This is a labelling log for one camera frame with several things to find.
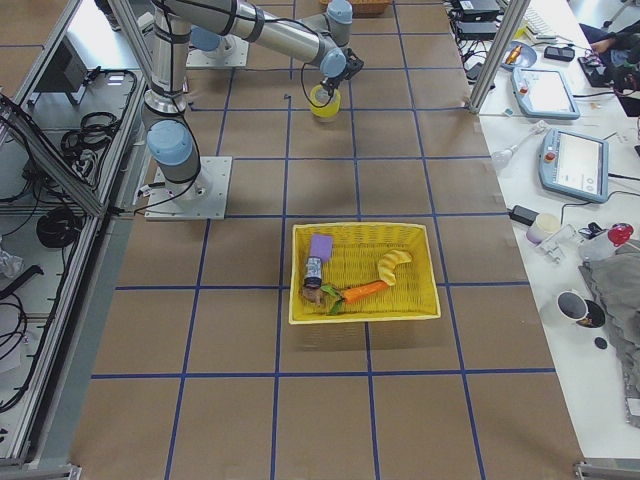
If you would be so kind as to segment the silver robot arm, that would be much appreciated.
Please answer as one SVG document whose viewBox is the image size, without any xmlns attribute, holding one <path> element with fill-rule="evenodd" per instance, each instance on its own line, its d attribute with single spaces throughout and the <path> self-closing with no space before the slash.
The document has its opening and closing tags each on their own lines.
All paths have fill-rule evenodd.
<svg viewBox="0 0 640 480">
<path fill-rule="evenodd" d="M 221 36 L 200 26 L 191 26 L 191 45 L 206 55 L 229 56 L 236 48 L 230 36 Z"/>
<path fill-rule="evenodd" d="M 195 51 L 220 62 L 225 73 L 232 70 L 226 60 L 252 43 L 314 66 L 323 76 L 318 87 L 324 95 L 309 94 L 307 102 L 330 116 L 340 108 L 340 83 L 363 67 L 349 46 L 353 8 L 348 1 L 331 1 L 323 12 L 302 19 L 274 15 L 249 1 L 156 1 L 147 34 L 140 32 L 127 2 L 111 1 L 108 8 L 147 80 L 142 110 L 147 130 L 167 120 L 180 122 L 197 96 L 190 80 L 212 79 L 212 66 L 188 71 Z"/>
</svg>

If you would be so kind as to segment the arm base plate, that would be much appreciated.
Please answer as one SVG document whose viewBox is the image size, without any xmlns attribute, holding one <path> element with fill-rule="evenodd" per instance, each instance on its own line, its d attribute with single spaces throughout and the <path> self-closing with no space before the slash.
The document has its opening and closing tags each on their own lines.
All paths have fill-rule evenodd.
<svg viewBox="0 0 640 480">
<path fill-rule="evenodd" d="M 153 189 L 149 196 L 151 206 L 144 216 L 153 221 L 222 220 L 225 217 L 227 194 L 231 177 L 230 156 L 203 156 L 201 170 L 187 193 L 185 188 L 166 182 L 160 168 L 156 168 L 154 181 L 164 183 Z"/>
<path fill-rule="evenodd" d="M 247 63 L 249 44 L 234 35 L 227 36 L 236 42 L 236 48 L 229 56 L 206 55 L 191 45 L 190 38 L 187 67 L 189 69 L 244 68 Z"/>
</svg>

